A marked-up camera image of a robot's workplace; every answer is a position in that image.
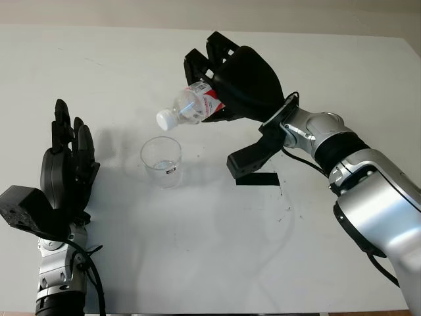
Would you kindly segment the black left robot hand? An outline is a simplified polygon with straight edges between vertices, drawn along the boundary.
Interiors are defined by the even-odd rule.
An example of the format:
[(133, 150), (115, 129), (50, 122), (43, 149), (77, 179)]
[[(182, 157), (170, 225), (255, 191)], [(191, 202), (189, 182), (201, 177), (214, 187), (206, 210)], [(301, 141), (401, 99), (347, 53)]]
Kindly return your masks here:
[(58, 99), (51, 123), (51, 147), (41, 164), (40, 184), (51, 209), (47, 221), (53, 226), (88, 224), (85, 211), (100, 163), (95, 160), (93, 138), (83, 120), (70, 118), (67, 104)]

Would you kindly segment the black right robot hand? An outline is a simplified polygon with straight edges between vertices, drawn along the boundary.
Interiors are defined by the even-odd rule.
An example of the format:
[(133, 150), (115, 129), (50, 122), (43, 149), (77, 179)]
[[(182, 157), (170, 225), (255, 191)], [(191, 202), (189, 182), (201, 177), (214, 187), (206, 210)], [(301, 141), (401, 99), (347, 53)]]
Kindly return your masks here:
[(242, 118), (265, 122), (284, 104), (276, 73), (254, 49), (238, 46), (219, 32), (207, 38), (206, 49), (207, 57), (197, 49), (184, 57), (187, 83), (204, 81), (224, 105), (205, 122)]

